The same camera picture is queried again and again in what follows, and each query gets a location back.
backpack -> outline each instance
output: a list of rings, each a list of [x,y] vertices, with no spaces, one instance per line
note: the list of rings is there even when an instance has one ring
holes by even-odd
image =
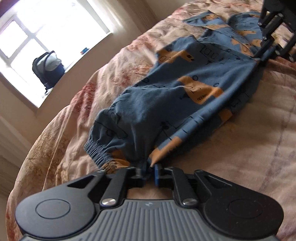
[[[65,73],[62,61],[52,55],[54,51],[46,52],[40,57],[34,59],[32,70],[40,79],[45,89],[53,88]]]

pink bedsheet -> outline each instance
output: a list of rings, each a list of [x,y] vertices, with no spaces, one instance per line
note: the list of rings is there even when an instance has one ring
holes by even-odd
[[[155,52],[189,34],[204,31],[182,22],[207,9],[227,19],[232,14],[260,11],[257,0],[199,0],[187,3],[171,16],[123,48],[94,73],[84,88],[50,122],[26,157],[11,192],[6,213],[8,241],[21,238],[14,219],[25,197],[97,170],[83,146],[97,113],[111,105],[124,88],[147,74]],[[285,29],[275,37],[283,41]],[[211,137],[169,165],[187,173],[204,169],[222,178],[275,198],[285,212],[278,232],[282,241],[296,240],[296,64],[278,58],[270,61],[258,90],[245,108]],[[112,162],[109,172],[128,165]],[[148,184],[129,197],[166,198],[165,190]]]

ribbed cuff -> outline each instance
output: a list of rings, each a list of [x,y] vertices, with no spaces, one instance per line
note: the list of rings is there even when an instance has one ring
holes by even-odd
[[[95,164],[100,168],[104,164],[112,161],[112,157],[106,153],[106,146],[99,145],[93,139],[89,138],[84,146],[84,150],[93,159]]]

ribbed surface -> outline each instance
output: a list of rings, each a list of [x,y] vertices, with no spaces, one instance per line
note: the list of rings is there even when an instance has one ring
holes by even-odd
[[[87,231],[67,241],[234,241],[208,227],[195,210],[173,200],[126,200],[104,210]],[[277,241],[272,236],[260,241]]]

bedspread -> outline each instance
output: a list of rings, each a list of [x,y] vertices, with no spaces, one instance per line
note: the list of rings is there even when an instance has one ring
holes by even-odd
[[[14,219],[17,204],[25,197],[97,170],[83,146],[97,113],[109,107],[128,86],[142,79],[156,61],[155,52],[179,37],[198,38],[203,27],[182,20],[210,10],[224,20],[238,12],[260,11],[257,0],[199,0],[187,3],[171,16],[123,48],[95,72],[71,103],[49,123],[28,153],[12,190],[6,213],[9,241],[21,233]],[[287,38],[279,29],[278,42]],[[275,198],[283,207],[282,241],[296,240],[296,64],[270,60],[258,89],[244,109],[202,144],[186,143],[187,152],[175,153],[169,165],[186,173],[204,169],[229,181]],[[109,168],[128,163],[114,162]],[[129,191],[132,198],[166,198],[169,193],[147,184]]]

